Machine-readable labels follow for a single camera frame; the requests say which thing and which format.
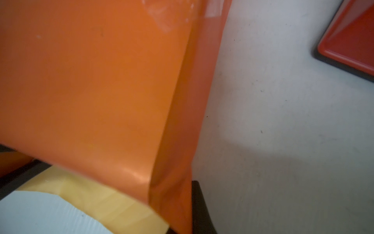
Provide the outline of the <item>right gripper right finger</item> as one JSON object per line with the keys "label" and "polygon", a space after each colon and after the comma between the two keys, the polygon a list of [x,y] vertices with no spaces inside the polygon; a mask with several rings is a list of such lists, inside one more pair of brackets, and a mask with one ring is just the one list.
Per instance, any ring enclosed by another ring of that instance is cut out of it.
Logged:
{"label": "right gripper right finger", "polygon": [[184,182],[167,190],[168,215],[172,222],[168,234],[178,234],[175,227],[183,227],[183,234],[216,234],[200,183],[193,180],[189,186]]}

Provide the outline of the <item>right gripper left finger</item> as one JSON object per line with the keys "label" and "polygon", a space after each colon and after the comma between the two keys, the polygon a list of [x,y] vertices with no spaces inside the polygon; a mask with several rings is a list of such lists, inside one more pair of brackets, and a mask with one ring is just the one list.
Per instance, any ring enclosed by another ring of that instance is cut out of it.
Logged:
{"label": "right gripper left finger", "polygon": [[51,165],[1,145],[1,199]]}

